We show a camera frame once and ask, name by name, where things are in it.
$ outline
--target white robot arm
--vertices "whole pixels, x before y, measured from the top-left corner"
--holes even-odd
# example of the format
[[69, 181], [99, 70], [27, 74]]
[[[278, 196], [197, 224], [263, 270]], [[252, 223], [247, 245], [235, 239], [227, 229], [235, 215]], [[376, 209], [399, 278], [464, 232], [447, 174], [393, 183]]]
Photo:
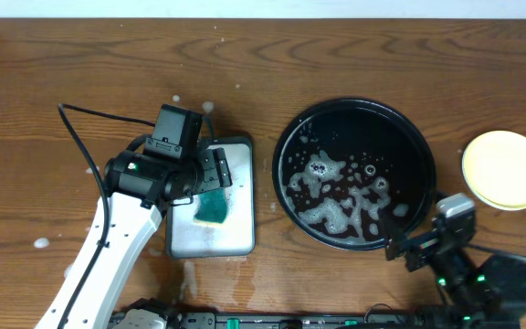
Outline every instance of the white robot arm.
[[[107, 237], [109, 247], [103, 248], [100, 253], [79, 297], [72, 306], [64, 328], [107, 328], [110, 315], [131, 273], [133, 263], [162, 222], [162, 215], [156, 206], [146, 209], [140, 207], [140, 203], [139, 198], [121, 193], [113, 193], [109, 198], [110, 230]], [[89, 235], [70, 274], [36, 329], [58, 327], [68, 300], [97, 248], [102, 225], [103, 206], [102, 200], [99, 200]]]

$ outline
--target round black pan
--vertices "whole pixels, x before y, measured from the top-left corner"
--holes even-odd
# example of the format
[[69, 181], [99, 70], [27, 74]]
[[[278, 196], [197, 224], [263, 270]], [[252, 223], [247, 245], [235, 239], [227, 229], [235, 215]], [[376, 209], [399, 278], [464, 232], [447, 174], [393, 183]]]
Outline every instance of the round black pan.
[[[317, 165], [311, 157], [321, 152], [332, 161], [346, 162], [340, 170], [343, 178], [322, 182], [321, 186], [330, 185], [330, 190], [324, 189], [325, 193], [320, 192], [317, 197], [313, 197], [310, 186], [302, 180], [297, 188], [300, 191], [292, 189], [290, 178], [304, 172], [307, 166]], [[370, 165], [376, 171], [373, 175], [365, 171], [371, 172]], [[349, 178], [354, 173], [360, 174], [362, 182]], [[346, 200], [350, 197], [349, 189], [355, 186], [367, 187], [363, 196], [377, 204], [384, 196], [375, 193], [377, 177], [388, 183], [390, 197], [390, 202], [378, 210], [378, 219], [362, 208], [340, 206], [347, 217], [355, 210], [360, 211], [362, 234], [353, 225], [331, 234], [327, 229], [328, 218], [313, 224], [300, 218], [326, 198], [337, 203]], [[369, 250], [384, 245], [380, 220], [394, 220], [405, 232], [424, 220], [436, 192], [436, 167], [426, 140], [400, 112], [377, 101], [337, 99], [310, 107], [288, 125], [275, 149], [273, 185], [283, 209], [310, 236], [339, 249]], [[394, 213], [398, 205], [407, 207], [404, 216], [399, 216], [399, 211]], [[377, 234], [371, 232], [371, 224], [379, 228]]]

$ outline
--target black pan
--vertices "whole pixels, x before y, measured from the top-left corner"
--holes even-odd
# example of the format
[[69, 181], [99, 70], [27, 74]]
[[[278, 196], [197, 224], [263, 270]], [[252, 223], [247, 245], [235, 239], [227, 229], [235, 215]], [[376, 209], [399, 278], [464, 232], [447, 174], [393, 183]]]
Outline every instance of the black pan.
[[316, 104], [279, 138], [273, 185], [296, 225], [349, 250], [378, 249], [384, 218], [405, 232], [431, 208], [436, 166], [426, 140], [400, 112], [367, 99]]

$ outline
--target camera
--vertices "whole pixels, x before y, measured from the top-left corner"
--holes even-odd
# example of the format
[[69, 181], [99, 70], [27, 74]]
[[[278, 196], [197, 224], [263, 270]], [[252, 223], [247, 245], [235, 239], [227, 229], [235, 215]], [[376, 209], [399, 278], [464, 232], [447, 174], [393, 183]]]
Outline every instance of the camera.
[[130, 146], [107, 163], [109, 194], [136, 196], [142, 207], [156, 205], [163, 213], [173, 200], [192, 202], [194, 195], [231, 186], [225, 150], [207, 148], [211, 139], [200, 139], [202, 123], [202, 114], [162, 105], [153, 134], [136, 139], [143, 152]]

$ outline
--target cable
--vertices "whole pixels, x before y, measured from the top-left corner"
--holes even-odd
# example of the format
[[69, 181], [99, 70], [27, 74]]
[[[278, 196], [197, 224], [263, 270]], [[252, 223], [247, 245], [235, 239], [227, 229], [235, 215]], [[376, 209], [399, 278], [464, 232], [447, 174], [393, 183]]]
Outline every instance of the cable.
[[84, 273], [82, 274], [82, 277], [80, 278], [79, 283], [77, 284], [74, 292], [72, 293], [72, 296], [70, 296], [70, 299], [68, 300], [66, 308], [64, 309], [64, 313], [62, 314], [62, 317], [60, 317], [60, 322], [58, 323], [58, 329], [63, 329], [64, 325], [67, 323], [68, 315], [70, 314], [70, 311], [72, 310], [72, 306], [74, 306], [74, 302], [79, 297], [80, 291], [82, 290], [84, 283], [87, 281], [87, 278], [89, 277], [90, 272], [92, 271], [92, 268], [94, 267], [97, 259], [99, 258], [100, 252], [102, 251], [103, 247], [105, 247], [107, 243], [107, 236], [109, 235], [109, 225], [110, 225], [109, 200], [107, 198], [107, 191], [105, 189], [105, 185], [102, 182], [102, 178], [100, 177], [99, 170], [97, 169], [97, 166], [92, 160], [92, 157], [90, 156], [89, 151], [87, 150], [87, 147], [80, 140], [79, 136], [77, 135], [77, 132], [74, 130], [74, 128], [72, 128], [72, 124], [70, 124], [70, 121], [68, 120], [66, 116], [66, 113], [64, 113], [64, 108], [67, 108], [69, 110], [74, 110], [74, 111], [81, 111], [81, 112], [85, 112], [88, 114], [98, 115], [104, 118], [109, 118], [109, 119], [114, 119], [114, 120], [121, 120], [121, 121], [126, 121], [126, 122], [137, 122], [137, 123], [150, 125], [152, 127], [155, 126], [155, 123], [147, 122], [144, 120], [132, 119], [132, 118], [127, 118], [127, 117], [122, 117], [122, 116], [112, 115], [112, 114], [106, 114], [106, 113], [102, 113], [98, 111], [86, 110], [86, 109], [82, 109], [82, 108], [68, 105], [68, 104], [58, 105], [58, 113], [60, 114], [60, 118], [62, 118], [64, 125], [68, 129], [68, 132], [72, 136], [72, 139], [74, 139], [74, 142], [79, 147], [85, 160], [87, 160], [87, 163], [89, 164], [89, 167], [92, 170], [92, 173], [95, 177], [95, 181], [97, 182], [97, 186], [99, 187], [100, 199], [102, 200], [102, 209], [103, 209], [103, 216], [104, 216], [102, 233], [100, 234], [100, 239], [99, 239], [99, 242], [97, 243], [97, 248], [95, 249], [94, 254], [90, 258], [89, 265], [87, 265], [87, 268], [84, 270]]
[[144, 133], [141, 136], [135, 137], [135, 139], [132, 140], [131, 143], [129, 143], [129, 145], [127, 145], [127, 148], [125, 150], [127, 150], [127, 151], [135, 151], [135, 150], [137, 150], [150, 137], [152, 137], [152, 136], [150, 134], [148, 134], [148, 133]]
[[476, 249], [476, 250], [480, 250], [480, 251], [484, 251], [484, 252], [488, 252], [488, 253], [493, 253], [493, 254], [496, 254], [496, 255], [499, 255], [499, 256], [502, 256], [502, 257], [512, 258], [514, 260], [518, 260], [518, 261], [522, 261], [522, 262], [526, 263], [526, 256], [519, 255], [519, 254], [516, 254], [516, 253], [513, 253], [513, 252], [500, 250], [500, 249], [493, 249], [493, 248], [489, 248], [489, 247], [483, 247], [483, 246], [474, 245], [474, 244], [471, 244], [471, 243], [467, 244], [466, 247], [469, 247], [469, 248], [472, 248], [472, 249]]
[[442, 303], [444, 304], [444, 306], [447, 306], [446, 295], [444, 294], [444, 292], [442, 292], [442, 289], [439, 287], [439, 284], [437, 283], [437, 281], [436, 281], [436, 289], [437, 289], [437, 292], [439, 293], [439, 298], [442, 300]]
[[[373, 311], [373, 308], [374, 308], [375, 306], [385, 306], [385, 307], [388, 307], [389, 310], [391, 310], [391, 311], [393, 310], [393, 307], [391, 307], [391, 306], [385, 304], [384, 302], [378, 302], [378, 303], [376, 303], [375, 305], [371, 306], [371, 308], [370, 308], [368, 311], [366, 311], [366, 313], [364, 314], [364, 322], [365, 322], [366, 324], [369, 323], [369, 316], [370, 316], [370, 314], [371, 314], [371, 312]], [[401, 318], [399, 317], [399, 315], [395, 314], [394, 317], [397, 319], [397, 322], [399, 322], [400, 324], [403, 324], [403, 323], [404, 323], [403, 321], [401, 321]]]
[[58, 105], [58, 110], [59, 111], [60, 111], [60, 107], [67, 108], [69, 110], [84, 112], [84, 113], [88, 113], [88, 114], [92, 114], [92, 115], [97, 115], [97, 116], [100, 116], [100, 117], [103, 117], [103, 118], [108, 118], [108, 119], [113, 119], [113, 120], [121, 120], [121, 121], [125, 121], [125, 122], [136, 122], [136, 123], [141, 123], [141, 124], [145, 124], [145, 125], [148, 125], [148, 126], [155, 127], [155, 123], [153, 123], [153, 122], [148, 122], [148, 121], [140, 120], [140, 119], [133, 119], [133, 118], [129, 118], [129, 117], [123, 117], [123, 116], [120, 116], [120, 115], [107, 114], [107, 113], [103, 113], [103, 112], [99, 112], [99, 111], [87, 110], [87, 109], [83, 109], [83, 108], [80, 108], [80, 107], [74, 106], [74, 105], [59, 104]]

